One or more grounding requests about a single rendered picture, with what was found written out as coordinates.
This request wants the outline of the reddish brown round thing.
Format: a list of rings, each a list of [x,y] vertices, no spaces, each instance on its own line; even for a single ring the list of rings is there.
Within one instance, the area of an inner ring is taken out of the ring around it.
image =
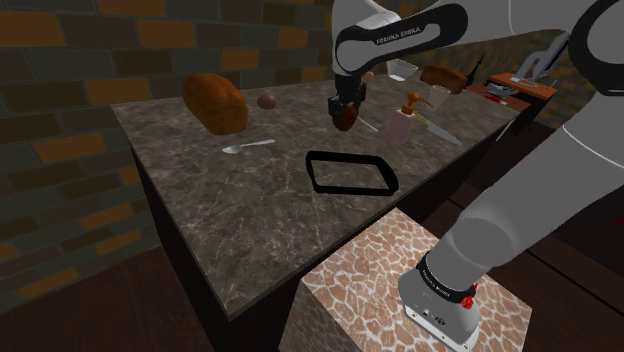
[[[340,112],[333,115],[333,124],[339,130],[346,132],[352,128],[358,118],[358,110],[352,105],[345,106]]]

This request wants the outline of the pink soap dispenser orange pump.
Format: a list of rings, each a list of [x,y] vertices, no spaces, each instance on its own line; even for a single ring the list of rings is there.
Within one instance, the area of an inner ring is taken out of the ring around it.
[[[407,142],[415,122],[428,122],[422,115],[414,111],[414,104],[422,101],[429,105],[429,102],[422,99],[419,94],[411,92],[407,94],[408,102],[395,111],[393,117],[381,131],[382,139],[391,146],[400,146]]]

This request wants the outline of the black rectangular tray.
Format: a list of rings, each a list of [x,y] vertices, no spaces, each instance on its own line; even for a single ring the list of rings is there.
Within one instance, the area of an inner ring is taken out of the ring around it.
[[[320,185],[315,179],[314,169],[312,165],[313,161],[374,165],[379,170],[384,182],[387,185],[387,188],[382,189]],[[320,194],[392,196],[396,191],[399,190],[399,181],[396,174],[394,173],[391,166],[379,156],[310,150],[307,152],[305,157],[305,166],[314,191]]]

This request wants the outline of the white cup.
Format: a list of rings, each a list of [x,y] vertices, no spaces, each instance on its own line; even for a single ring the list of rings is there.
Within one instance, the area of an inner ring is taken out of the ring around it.
[[[432,85],[427,101],[429,102],[428,109],[436,111],[450,95],[450,90],[440,85]]]

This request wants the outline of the silver spoon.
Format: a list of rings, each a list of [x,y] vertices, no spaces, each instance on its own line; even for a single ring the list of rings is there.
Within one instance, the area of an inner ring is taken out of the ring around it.
[[[223,148],[222,151],[227,154],[237,154],[245,147],[267,145],[267,144],[272,144],[274,142],[275,142],[274,139],[266,139],[262,141],[252,142],[252,143],[231,145],[231,146]]]

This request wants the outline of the large brown bread loaf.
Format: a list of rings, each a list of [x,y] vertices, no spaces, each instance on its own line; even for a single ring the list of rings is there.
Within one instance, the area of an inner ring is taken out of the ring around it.
[[[227,78],[215,73],[195,73],[183,84],[187,109],[213,135],[242,132],[249,110],[242,93]]]

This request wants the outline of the red brown side table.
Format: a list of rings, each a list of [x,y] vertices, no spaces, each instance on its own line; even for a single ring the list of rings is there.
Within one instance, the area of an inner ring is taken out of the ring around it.
[[[546,50],[536,51],[527,56],[515,73],[492,75],[486,85],[468,86],[471,92],[481,94],[494,102],[517,108],[519,114],[503,129],[500,136],[509,131],[514,135],[525,129],[551,100],[557,90],[538,82],[545,77],[557,59],[565,51],[569,34],[557,36]]]

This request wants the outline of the patterned robot stand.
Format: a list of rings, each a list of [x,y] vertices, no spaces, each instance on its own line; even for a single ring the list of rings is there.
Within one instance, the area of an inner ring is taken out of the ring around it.
[[[452,352],[405,316],[397,288],[437,241],[387,213],[301,279],[279,352]]]

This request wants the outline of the yellow handled kitchen knife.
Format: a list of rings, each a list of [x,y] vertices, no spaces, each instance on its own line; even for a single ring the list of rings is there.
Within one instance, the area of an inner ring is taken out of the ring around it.
[[[462,145],[462,142],[457,139],[455,136],[453,136],[452,134],[450,134],[449,132],[447,132],[446,130],[442,129],[441,127],[439,127],[438,125],[436,125],[435,123],[427,120],[426,118],[424,118],[422,115],[415,113],[414,114],[414,118],[417,119],[419,122],[425,124],[427,126],[427,130],[430,133],[433,133],[435,135],[437,135],[440,138],[443,138],[453,144],[456,145]]]

